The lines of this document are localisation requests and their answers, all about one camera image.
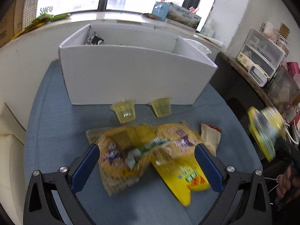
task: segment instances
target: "food package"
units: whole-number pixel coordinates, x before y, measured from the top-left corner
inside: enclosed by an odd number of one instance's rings
[[[195,146],[202,143],[200,135],[186,122],[159,125],[156,134],[171,140],[169,145],[153,152],[157,165],[164,165],[187,155],[194,156]]]
[[[194,157],[195,146],[202,143],[201,137],[185,122],[157,126],[156,134],[172,142],[155,150],[151,163],[180,203],[188,206],[191,191],[210,187]]]
[[[90,130],[87,137],[99,146],[100,174],[109,195],[137,183],[150,163],[152,150],[170,143],[157,137],[150,125]]]
[[[116,194],[137,183],[150,164],[149,155],[145,155],[139,159],[138,168],[131,170],[125,159],[122,158],[121,150],[112,136],[126,131],[127,128],[128,126],[89,130],[86,134],[90,143],[99,146],[100,174],[103,186],[109,195]]]
[[[266,22],[265,24],[265,29],[263,31],[263,33],[265,34],[266,37],[268,37],[272,42],[276,42],[277,41],[277,31],[274,27],[274,25],[272,23],[270,23],[269,21]]]
[[[221,140],[221,130],[210,124],[201,123],[201,139],[209,152],[216,156]]]
[[[193,156],[176,159],[158,166],[155,158],[151,162],[169,189],[184,206],[191,203],[191,191],[202,191],[210,185]]]

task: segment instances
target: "jelly cup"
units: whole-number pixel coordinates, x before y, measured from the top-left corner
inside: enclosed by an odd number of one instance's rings
[[[121,124],[135,120],[134,102],[123,100],[111,105],[110,109],[115,112]]]
[[[161,118],[171,114],[170,98],[161,98],[151,102],[157,117]]]

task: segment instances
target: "storage container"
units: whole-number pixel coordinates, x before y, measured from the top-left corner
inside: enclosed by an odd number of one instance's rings
[[[252,62],[259,65],[270,78],[275,74],[276,69],[270,64],[255,48],[244,44],[241,53],[245,54]]]
[[[254,28],[251,28],[246,44],[255,48],[275,69],[279,67],[285,56],[282,48]]]
[[[300,93],[298,85],[284,67],[279,67],[268,85],[267,95],[280,113],[288,108]]]
[[[104,42],[85,45],[97,33]],[[59,46],[72,104],[148,104],[172,98],[193,104],[217,69],[198,48],[163,28],[100,22],[86,25]]]

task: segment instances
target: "cardboard box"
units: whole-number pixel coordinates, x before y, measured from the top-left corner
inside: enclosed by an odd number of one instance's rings
[[[14,36],[14,9],[15,2],[0,21],[0,47],[9,42]]]
[[[201,17],[195,13],[191,13],[184,7],[177,6],[173,3],[156,2],[152,14],[162,18],[171,19],[181,24],[187,25],[193,29],[197,29]]]
[[[13,35],[16,35],[22,30],[24,4],[25,0],[16,0],[13,18]]]
[[[24,3],[25,0],[15,0],[0,21],[0,47],[22,30]]]
[[[94,34],[101,45],[85,45]],[[74,105],[195,102],[218,68],[188,40],[163,28],[103,22],[86,25],[59,46],[64,82]]]

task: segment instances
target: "candy wrapper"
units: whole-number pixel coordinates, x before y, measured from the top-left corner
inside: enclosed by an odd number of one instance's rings
[[[94,36],[90,36],[86,39],[86,45],[100,45],[104,43],[104,40],[96,34]]]

